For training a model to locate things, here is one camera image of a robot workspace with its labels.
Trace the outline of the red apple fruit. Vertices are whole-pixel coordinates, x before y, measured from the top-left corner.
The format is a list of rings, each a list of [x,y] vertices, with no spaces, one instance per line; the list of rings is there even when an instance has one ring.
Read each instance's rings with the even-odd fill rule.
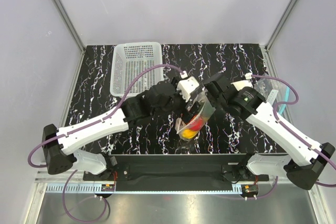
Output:
[[[192,120],[189,123],[189,129],[192,131],[199,131],[204,124],[206,123],[206,119],[204,119],[202,116],[194,116]]]

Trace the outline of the clear dotted zip bag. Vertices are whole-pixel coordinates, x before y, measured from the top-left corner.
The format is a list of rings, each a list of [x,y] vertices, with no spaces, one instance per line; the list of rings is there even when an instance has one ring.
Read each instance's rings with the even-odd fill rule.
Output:
[[[195,98],[192,106],[184,110],[175,122],[175,130],[184,141],[192,140],[210,117],[214,114],[215,108],[211,105],[207,92],[202,91]]]

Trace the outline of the yellow lemon fruit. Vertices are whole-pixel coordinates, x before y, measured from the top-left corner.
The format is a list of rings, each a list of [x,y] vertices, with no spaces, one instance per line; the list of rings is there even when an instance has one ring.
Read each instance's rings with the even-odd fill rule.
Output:
[[[198,134],[198,131],[192,131],[191,129],[185,129],[180,133],[180,137],[186,141],[191,140]]]

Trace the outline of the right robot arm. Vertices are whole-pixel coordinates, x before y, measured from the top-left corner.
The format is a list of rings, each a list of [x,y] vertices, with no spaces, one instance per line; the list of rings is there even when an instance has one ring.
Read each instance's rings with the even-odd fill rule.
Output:
[[[251,78],[252,74],[246,74],[244,80],[230,82],[217,73],[204,82],[206,96],[215,109],[260,129],[286,154],[247,154],[231,169],[232,177],[244,180],[260,175],[287,177],[297,187],[310,190],[318,182],[335,147],[311,139],[284,119],[254,88]]]

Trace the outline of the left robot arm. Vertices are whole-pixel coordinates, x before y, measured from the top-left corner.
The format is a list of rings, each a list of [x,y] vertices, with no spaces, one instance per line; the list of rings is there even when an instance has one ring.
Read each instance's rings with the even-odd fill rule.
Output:
[[[44,155],[48,174],[57,175],[73,168],[97,175],[103,180],[109,179],[113,175],[111,159],[81,148],[107,135],[148,124],[156,115],[171,112],[181,114],[186,111],[187,102],[199,86],[193,77],[176,84],[161,81],[127,98],[116,110],[73,126],[56,128],[50,124],[44,127]]]

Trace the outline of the spare clear zip bags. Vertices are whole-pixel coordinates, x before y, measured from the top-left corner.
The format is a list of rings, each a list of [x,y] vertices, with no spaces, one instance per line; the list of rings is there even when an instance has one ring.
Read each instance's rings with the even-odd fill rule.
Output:
[[[262,78],[257,77],[257,81],[254,84],[254,88],[263,95],[267,102],[274,105],[278,102],[288,102],[290,96],[290,88],[284,83],[265,78],[266,74]]]

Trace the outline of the white perforated plastic basket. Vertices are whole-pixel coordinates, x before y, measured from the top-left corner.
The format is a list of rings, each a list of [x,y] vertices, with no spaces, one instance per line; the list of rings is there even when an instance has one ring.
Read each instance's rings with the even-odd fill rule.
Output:
[[[153,66],[161,65],[162,60],[162,48],[158,42],[133,42],[116,45],[112,56],[111,95],[123,97],[131,82],[140,73]],[[162,68],[151,70],[136,81],[127,96],[134,97],[163,80]]]

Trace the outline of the right aluminium frame post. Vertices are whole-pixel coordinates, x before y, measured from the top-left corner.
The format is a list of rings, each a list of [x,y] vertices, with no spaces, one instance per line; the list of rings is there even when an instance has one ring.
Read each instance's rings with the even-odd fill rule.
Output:
[[[275,43],[276,39],[278,38],[280,32],[282,31],[283,27],[285,26],[288,18],[290,17],[293,9],[298,4],[299,0],[290,0],[287,4],[279,22],[277,23],[275,30],[272,32],[270,38],[268,39],[267,43],[265,44],[265,50],[270,52],[273,44]]]

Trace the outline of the aluminium frame post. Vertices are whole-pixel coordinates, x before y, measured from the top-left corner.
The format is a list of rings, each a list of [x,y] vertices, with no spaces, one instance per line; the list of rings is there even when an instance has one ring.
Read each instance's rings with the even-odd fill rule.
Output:
[[[283,27],[285,26],[288,18],[290,17],[293,9],[298,4],[299,0],[290,0],[287,4],[279,22],[277,23],[275,30],[272,32],[270,38],[268,39],[267,43],[265,44],[265,50],[270,52],[273,44],[275,43],[276,39],[278,38],[280,32],[282,31]]]
[[[76,31],[63,3],[61,0],[52,0],[52,2],[54,3],[62,21],[64,22],[65,26],[67,27],[70,35],[72,36],[75,44],[77,45],[77,47],[79,48],[80,52],[83,53],[85,51],[86,46],[84,45],[84,43],[82,42],[78,32]]]

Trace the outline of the left aluminium frame post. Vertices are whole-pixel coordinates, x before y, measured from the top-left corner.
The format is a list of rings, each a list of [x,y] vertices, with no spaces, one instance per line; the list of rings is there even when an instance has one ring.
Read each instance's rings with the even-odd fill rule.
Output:
[[[63,3],[61,0],[52,0],[52,2],[54,3],[62,21],[64,22],[65,26],[67,27],[70,35],[72,36],[75,44],[77,45],[77,47],[79,48],[80,52],[83,53],[85,51],[86,46],[84,45],[84,43],[82,42],[78,32],[76,31]]]

